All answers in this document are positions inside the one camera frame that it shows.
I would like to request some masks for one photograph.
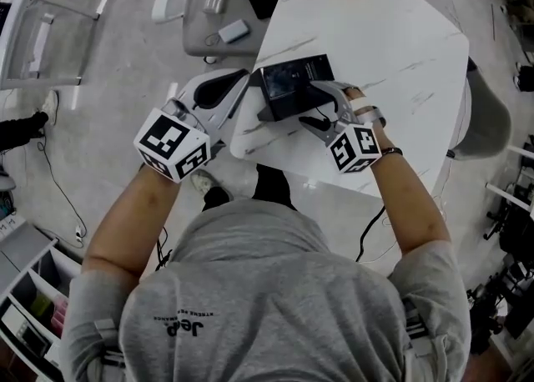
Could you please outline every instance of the shirt sleeve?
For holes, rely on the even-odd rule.
[[[129,289],[103,271],[84,272],[72,280],[59,350],[66,382],[104,380],[108,372],[101,359],[109,341],[95,323],[114,324],[118,330],[128,296]]]
[[[452,244],[432,241],[412,250],[396,265],[390,281],[425,324],[435,347],[436,372],[444,380],[460,380],[469,356],[471,324]]]

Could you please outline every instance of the gray floor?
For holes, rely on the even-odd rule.
[[[73,1],[96,9],[100,0]],[[139,168],[141,161],[132,141],[149,110],[165,100],[171,82],[184,85],[206,69],[200,59],[183,52],[180,21],[164,25],[152,23],[153,1],[108,1],[95,29],[83,85],[60,89],[58,124],[47,130],[47,151],[54,175],[87,223],[86,247],[109,206]],[[177,10],[180,1],[174,2]],[[512,142],[521,146],[533,125],[534,101],[530,93],[517,92],[511,80],[515,61],[525,62],[525,59],[499,10],[501,0],[426,1],[457,24],[469,38],[471,57],[510,109],[514,123]],[[66,56],[61,53],[57,57],[63,60]],[[52,52],[45,63],[55,61]],[[250,67],[252,62],[229,59],[224,65]],[[44,89],[18,90],[6,99],[8,93],[3,93],[0,99],[0,104],[4,105],[3,119],[31,114],[45,94]],[[467,102],[459,113],[455,137],[451,138],[453,144],[466,129],[469,112]],[[21,214],[73,241],[78,222],[53,184],[46,160],[37,150],[35,141],[10,152],[4,164],[18,184],[14,195]],[[487,181],[505,185],[508,179],[516,176],[516,167],[517,158],[507,153],[481,161],[452,163],[446,160],[432,192],[446,217],[469,287],[495,270],[503,255],[497,236],[490,241],[481,236],[489,226],[486,211],[497,203],[484,185]],[[253,164],[223,152],[208,169],[238,197],[253,193],[256,180]],[[334,252],[355,258],[359,252],[358,239],[380,210],[381,201],[311,179],[294,175],[288,175],[288,179],[295,207],[319,223]],[[185,182],[166,224],[170,235],[166,249],[174,246],[201,206],[201,199],[190,183]],[[370,231],[362,259],[383,274],[388,274],[400,257],[388,222],[384,217]],[[76,253],[82,254],[83,250],[76,250]]]

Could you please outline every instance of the white cube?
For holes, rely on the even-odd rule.
[[[211,158],[208,134],[156,108],[133,145],[147,165],[176,183]]]
[[[328,147],[329,158],[342,173],[357,173],[382,156],[372,123],[349,124]]]

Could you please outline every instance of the black box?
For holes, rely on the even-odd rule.
[[[326,54],[265,66],[252,74],[250,85],[261,87],[267,107],[259,121],[280,121],[332,101],[310,81],[333,81]]]

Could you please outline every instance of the forearm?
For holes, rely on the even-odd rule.
[[[143,167],[108,211],[91,240],[83,271],[101,269],[132,288],[149,261],[179,184]]]
[[[380,125],[375,126],[375,133],[380,148],[394,146]],[[404,157],[389,154],[371,169],[403,254],[429,241],[450,240],[440,210]]]

